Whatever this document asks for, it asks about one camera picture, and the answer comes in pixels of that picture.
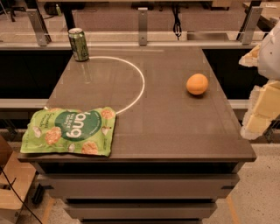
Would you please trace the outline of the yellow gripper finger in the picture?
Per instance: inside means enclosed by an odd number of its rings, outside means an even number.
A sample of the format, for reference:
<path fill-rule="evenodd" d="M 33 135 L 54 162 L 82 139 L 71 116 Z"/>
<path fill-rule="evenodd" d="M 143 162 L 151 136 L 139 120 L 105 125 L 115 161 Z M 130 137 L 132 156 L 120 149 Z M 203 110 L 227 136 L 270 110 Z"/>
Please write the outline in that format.
<path fill-rule="evenodd" d="M 259 50 L 260 46 L 255 46 L 250 52 L 246 53 L 240 58 L 239 64 L 244 67 L 257 67 Z"/>
<path fill-rule="evenodd" d="M 260 137 L 280 116 L 280 81 L 269 80 L 263 87 L 254 86 L 248 100 L 248 111 L 242 120 L 241 136 L 248 140 Z"/>

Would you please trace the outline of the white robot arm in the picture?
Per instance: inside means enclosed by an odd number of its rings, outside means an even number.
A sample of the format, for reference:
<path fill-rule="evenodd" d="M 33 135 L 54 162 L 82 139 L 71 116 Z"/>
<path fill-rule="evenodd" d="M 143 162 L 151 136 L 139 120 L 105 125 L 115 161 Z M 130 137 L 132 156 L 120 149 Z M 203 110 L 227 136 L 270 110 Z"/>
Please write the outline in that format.
<path fill-rule="evenodd" d="M 280 116 L 280 21 L 261 44 L 241 57 L 239 64 L 257 67 L 258 73 L 268 79 L 264 86 L 253 87 L 242 120 L 241 136 L 255 140 Z"/>

